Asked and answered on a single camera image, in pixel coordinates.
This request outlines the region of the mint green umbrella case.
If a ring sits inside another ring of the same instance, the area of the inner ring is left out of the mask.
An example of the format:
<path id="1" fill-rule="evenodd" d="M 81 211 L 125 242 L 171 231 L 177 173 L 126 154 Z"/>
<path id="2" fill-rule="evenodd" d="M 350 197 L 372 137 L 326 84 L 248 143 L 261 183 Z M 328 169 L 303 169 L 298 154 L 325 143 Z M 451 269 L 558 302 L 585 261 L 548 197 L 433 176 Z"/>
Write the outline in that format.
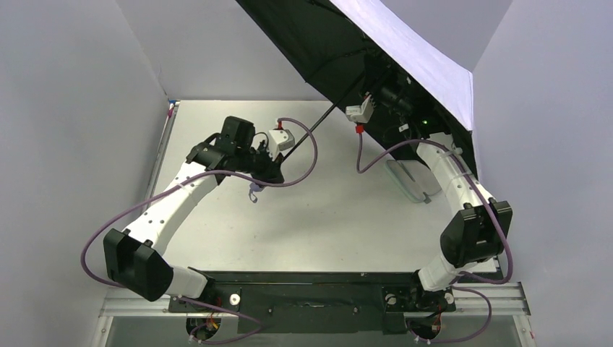
<path id="1" fill-rule="evenodd" d="M 385 169 L 392 181 L 413 203 L 431 202 L 442 188 L 430 169 L 417 160 L 387 160 Z"/>

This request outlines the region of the lavender folding umbrella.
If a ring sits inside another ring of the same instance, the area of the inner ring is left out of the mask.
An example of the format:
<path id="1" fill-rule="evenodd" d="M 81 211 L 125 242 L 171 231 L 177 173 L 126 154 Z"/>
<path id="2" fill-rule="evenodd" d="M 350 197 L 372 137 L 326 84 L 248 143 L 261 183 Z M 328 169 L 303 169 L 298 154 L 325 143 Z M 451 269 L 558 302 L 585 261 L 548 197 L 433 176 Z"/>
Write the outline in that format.
<path id="1" fill-rule="evenodd" d="M 381 1 L 240 1 L 304 81 L 339 109 L 370 98 L 366 133 L 397 160 L 417 159 L 411 138 L 452 137 L 468 169 L 473 76 Z"/>

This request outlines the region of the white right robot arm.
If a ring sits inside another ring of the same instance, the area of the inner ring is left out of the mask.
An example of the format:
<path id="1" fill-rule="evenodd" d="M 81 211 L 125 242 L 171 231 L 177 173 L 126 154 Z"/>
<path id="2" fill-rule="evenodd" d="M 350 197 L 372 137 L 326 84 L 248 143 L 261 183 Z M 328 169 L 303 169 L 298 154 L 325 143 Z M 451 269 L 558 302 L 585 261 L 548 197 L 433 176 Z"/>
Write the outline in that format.
<path id="1" fill-rule="evenodd" d="M 417 277 L 424 291 L 441 291 L 460 277 L 480 280 L 476 265 L 499 254 L 507 258 L 508 282 L 514 271 L 507 240 L 513 210 L 488 193 L 473 173 L 473 145 L 468 133 L 442 105 L 413 85 L 383 86 L 371 92 L 377 107 L 399 118 L 404 141 L 426 164 L 453 212 L 440 236 L 440 253 Z"/>

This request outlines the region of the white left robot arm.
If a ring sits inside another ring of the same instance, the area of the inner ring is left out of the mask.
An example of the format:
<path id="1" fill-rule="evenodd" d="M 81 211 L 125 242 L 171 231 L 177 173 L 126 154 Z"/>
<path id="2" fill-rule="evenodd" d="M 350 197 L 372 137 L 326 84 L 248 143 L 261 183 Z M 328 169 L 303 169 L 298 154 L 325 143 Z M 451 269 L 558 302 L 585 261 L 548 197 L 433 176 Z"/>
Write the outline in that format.
<path id="1" fill-rule="evenodd" d="M 226 172 L 248 174 L 271 184 L 284 182 L 282 153 L 294 146 L 294 136 L 276 127 L 254 146 L 255 135 L 252 122 L 228 116 L 220 132 L 195 145 L 161 198 L 124 230 L 112 228 L 104 236 L 109 278 L 148 301 L 164 294 L 199 298 L 207 277 L 168 264 L 163 254 L 181 224 L 220 185 Z"/>

